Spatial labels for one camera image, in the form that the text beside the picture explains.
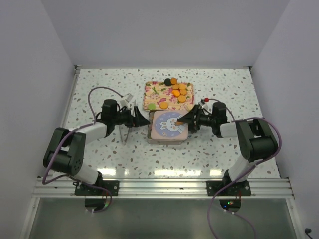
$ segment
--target speckled tabletop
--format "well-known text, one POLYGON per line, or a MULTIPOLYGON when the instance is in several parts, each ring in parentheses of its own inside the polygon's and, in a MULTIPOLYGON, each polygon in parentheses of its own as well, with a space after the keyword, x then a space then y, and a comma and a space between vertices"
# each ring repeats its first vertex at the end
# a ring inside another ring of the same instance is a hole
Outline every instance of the speckled tabletop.
MULTIPOLYGON (((95 86, 111 87, 122 95, 133 94, 141 113, 148 118, 148 112, 142 108, 145 82, 162 81, 167 77, 192 82, 195 102, 204 97, 217 98, 226 103, 236 119, 261 116, 248 69, 81 69, 66 127, 74 128, 92 121, 87 95, 95 86)), ((96 112, 107 98, 119 99, 104 89, 92 93, 92 106, 96 112)), ((101 171, 105 178, 207 179, 222 178, 240 154, 236 138, 217 138, 206 127, 189 135, 180 146, 150 145, 146 136, 146 126, 134 128, 127 144, 122 145, 116 128, 109 137, 86 146, 84 161, 101 171)), ((249 177, 279 178, 275 160, 258 166, 249 177)))

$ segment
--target mounting plate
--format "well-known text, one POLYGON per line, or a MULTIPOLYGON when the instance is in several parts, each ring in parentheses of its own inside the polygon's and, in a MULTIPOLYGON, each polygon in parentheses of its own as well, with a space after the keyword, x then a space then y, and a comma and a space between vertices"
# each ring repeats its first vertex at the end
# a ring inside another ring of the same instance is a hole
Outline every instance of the mounting plate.
MULTIPOLYGON (((103 180, 102 185, 100 187, 103 187, 109 190, 113 197, 113 196, 117 196, 119 193, 120 182, 117 180, 110 180, 110 181, 103 180)), ((93 189, 81 184, 75 188, 74 195, 75 196, 102 196, 104 194, 103 194, 103 191, 101 190, 93 189)))
MULTIPOLYGON (((214 196, 215 193, 224 187, 223 181, 206 181, 206 189, 208 196, 214 196)), ((219 196, 238 196, 241 192, 241 196, 251 196, 249 182, 246 180, 244 182, 236 183, 230 186, 225 191, 221 192, 219 196)))

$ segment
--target bunny illustration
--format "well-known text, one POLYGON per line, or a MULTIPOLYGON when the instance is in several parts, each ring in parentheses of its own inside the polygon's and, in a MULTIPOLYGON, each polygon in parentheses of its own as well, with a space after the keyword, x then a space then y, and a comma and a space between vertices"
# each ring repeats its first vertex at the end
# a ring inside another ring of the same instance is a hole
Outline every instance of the bunny illustration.
POLYGON ((169 118, 167 120, 167 122, 161 122, 160 123, 160 126, 161 126, 161 130, 164 130, 164 129, 168 129, 169 131, 171 132, 179 132, 179 133, 183 133, 184 130, 185 130, 185 126, 184 125, 179 125, 178 122, 177 122, 177 119, 180 118, 181 116, 179 117, 172 117, 172 118, 169 118))

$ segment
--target white wall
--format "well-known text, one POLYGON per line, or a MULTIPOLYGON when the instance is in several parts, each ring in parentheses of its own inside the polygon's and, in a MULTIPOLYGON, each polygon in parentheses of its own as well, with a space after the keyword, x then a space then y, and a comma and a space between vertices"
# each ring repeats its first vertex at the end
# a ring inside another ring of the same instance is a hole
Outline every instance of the white wall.
POLYGON ((19 237, 72 76, 41 1, 0 1, 0 238, 19 237))
POLYGON ((73 64, 242 67, 289 0, 42 0, 73 64))
POLYGON ((263 115, 283 136, 279 169, 313 238, 319 238, 318 10, 318 0, 291 0, 252 68, 263 115))

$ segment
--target gray floor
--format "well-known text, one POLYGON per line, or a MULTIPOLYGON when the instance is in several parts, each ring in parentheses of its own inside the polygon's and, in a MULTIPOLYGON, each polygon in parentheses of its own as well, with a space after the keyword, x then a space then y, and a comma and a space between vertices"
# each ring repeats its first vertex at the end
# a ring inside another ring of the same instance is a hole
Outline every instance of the gray floor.
MULTIPOLYGON (((213 238, 209 200, 117 199, 102 213, 85 212, 84 199, 41 199, 31 239, 205 239, 213 238)), ((250 226, 223 212, 211 218, 221 239, 253 239, 250 226)), ((285 200, 244 200, 239 214, 255 226, 258 239, 295 239, 285 200)))

